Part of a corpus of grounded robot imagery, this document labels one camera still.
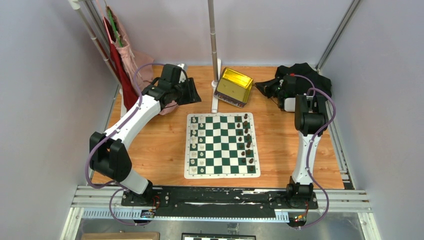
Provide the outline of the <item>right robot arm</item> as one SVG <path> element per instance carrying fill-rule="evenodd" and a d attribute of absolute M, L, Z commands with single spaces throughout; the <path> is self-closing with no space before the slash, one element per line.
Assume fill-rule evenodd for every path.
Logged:
<path fill-rule="evenodd" d="M 286 192 L 269 201 L 276 204 L 285 202 L 292 209 L 306 206 L 313 198 L 313 169 L 318 144 L 329 122 L 325 110 L 327 99 L 311 79 L 294 73 L 257 82 L 255 87 L 265 97 L 275 98 L 279 109 L 294 113 L 299 139 L 296 166 Z"/>

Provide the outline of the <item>decorated gold tin box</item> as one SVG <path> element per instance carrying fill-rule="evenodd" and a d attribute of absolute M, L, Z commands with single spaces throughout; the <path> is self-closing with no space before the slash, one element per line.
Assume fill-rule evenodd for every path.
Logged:
<path fill-rule="evenodd" d="M 213 95 L 235 107 L 244 108 L 248 103 L 253 83 L 252 77 L 225 67 Z"/>

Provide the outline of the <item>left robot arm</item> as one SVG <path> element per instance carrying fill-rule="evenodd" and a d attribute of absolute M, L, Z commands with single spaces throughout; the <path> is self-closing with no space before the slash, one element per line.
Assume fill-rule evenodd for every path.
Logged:
<path fill-rule="evenodd" d="M 136 88 L 139 97 L 130 110 L 105 132 L 94 132 L 89 139 L 85 169 L 108 177 L 112 184 L 134 193 L 140 206 L 153 201 L 152 183 L 137 173 L 128 153 L 131 143 L 143 127 L 162 110 L 199 103 L 201 98 L 186 64 L 163 64 L 162 72 L 144 89 Z"/>

